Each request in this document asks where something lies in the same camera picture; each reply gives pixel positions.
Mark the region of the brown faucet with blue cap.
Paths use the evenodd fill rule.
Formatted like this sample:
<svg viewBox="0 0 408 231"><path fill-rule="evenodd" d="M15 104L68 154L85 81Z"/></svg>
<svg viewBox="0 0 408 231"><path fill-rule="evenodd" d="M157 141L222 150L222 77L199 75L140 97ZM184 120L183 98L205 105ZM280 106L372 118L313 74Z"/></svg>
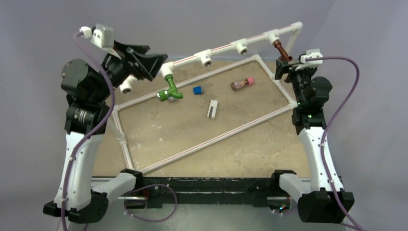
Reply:
<svg viewBox="0 0 408 231"><path fill-rule="evenodd" d="M273 46L278 50L280 53L280 60L283 62L290 62L293 57L290 56L287 51L283 48L280 40L276 40L273 42Z"/></svg>

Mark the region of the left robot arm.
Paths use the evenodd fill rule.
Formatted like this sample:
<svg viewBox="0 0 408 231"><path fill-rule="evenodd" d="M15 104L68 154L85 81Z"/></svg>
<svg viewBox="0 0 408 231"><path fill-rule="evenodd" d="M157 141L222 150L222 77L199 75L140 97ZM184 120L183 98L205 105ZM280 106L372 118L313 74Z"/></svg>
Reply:
<svg viewBox="0 0 408 231"><path fill-rule="evenodd" d="M114 51L115 55L105 56L99 70L81 59L73 59L62 68L61 88L68 102L64 126L66 156L59 190L44 205L44 214L77 224L96 223L118 197L126 193L137 197L143 192L143 176L139 171L123 169L95 188L91 187L92 172L113 111L106 99L129 76L154 80L167 55L150 54L147 45L119 42L114 44Z"/></svg>

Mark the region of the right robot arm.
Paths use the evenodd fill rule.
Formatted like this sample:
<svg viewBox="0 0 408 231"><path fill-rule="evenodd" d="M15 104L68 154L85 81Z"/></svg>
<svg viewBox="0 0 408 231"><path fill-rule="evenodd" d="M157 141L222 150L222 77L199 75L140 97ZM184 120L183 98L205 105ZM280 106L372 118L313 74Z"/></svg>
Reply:
<svg viewBox="0 0 408 231"><path fill-rule="evenodd" d="M340 224L353 206L352 192L343 182L332 162L327 139L323 136L328 125L323 106L329 100L332 84L325 77L315 77L315 67L300 67L299 62L276 60L275 79L287 74L297 106L293 109L292 124L306 153L310 183L305 183L292 170L276 170L270 183L271 192L287 193L296 203L302 222Z"/></svg>

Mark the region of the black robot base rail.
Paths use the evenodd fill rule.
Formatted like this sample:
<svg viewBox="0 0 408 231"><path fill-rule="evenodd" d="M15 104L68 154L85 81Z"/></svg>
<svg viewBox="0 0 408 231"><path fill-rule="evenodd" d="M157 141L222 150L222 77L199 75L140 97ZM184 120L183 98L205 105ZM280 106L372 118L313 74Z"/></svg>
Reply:
<svg viewBox="0 0 408 231"><path fill-rule="evenodd" d="M290 196L275 185L273 178L145 177L139 192L126 199L145 201L148 208L177 205L251 205L288 210Z"/></svg>

